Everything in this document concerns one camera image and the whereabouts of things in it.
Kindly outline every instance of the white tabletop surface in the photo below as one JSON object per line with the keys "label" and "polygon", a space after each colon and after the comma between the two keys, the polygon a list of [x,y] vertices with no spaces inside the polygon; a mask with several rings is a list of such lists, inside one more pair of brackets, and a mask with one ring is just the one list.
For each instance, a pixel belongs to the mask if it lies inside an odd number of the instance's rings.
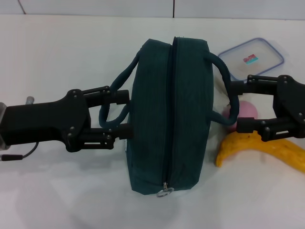
{"label": "white tabletop surface", "polygon": [[[205,39],[218,54],[255,37],[270,41],[286,63],[268,73],[305,83],[305,21],[0,16],[0,100],[24,104],[61,99],[70,89],[110,85],[149,38]],[[133,77],[123,89],[131,89]],[[245,96],[272,118],[272,97]],[[227,103],[216,95],[217,109]],[[120,112],[112,106],[111,117]],[[91,109],[98,127],[98,110]],[[123,142],[68,153],[40,143],[23,161],[0,162],[1,229],[301,229],[305,176],[278,159],[244,151],[213,164],[221,135],[211,137],[199,183],[165,198],[131,190]],[[305,146],[305,140],[293,139]],[[12,146],[24,154],[33,145]]]}

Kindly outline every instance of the fabric bag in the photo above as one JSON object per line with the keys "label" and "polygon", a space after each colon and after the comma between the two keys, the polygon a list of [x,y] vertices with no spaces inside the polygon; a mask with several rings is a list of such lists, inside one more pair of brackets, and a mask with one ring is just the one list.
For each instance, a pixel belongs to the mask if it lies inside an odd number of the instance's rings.
{"label": "fabric bag", "polygon": [[[230,116],[213,111],[214,64],[230,99]],[[127,163],[132,189],[144,195],[164,196],[192,188],[199,180],[211,121],[236,122],[237,96],[231,96],[230,73],[210,53],[207,42],[174,38],[173,45],[148,40],[133,62],[110,86],[117,91],[138,65],[131,102],[113,121],[109,106],[100,110],[100,125],[114,128],[129,113],[134,137],[127,142]]]}

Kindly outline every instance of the label on container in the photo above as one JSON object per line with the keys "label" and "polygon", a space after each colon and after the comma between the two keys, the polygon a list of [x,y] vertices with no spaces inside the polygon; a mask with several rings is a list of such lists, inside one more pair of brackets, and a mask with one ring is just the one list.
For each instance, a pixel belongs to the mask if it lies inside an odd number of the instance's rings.
{"label": "label on container", "polygon": [[254,54],[248,56],[247,58],[243,58],[243,61],[246,64],[251,64],[251,63],[253,63],[253,62],[257,61],[257,60],[258,60],[258,58]]}

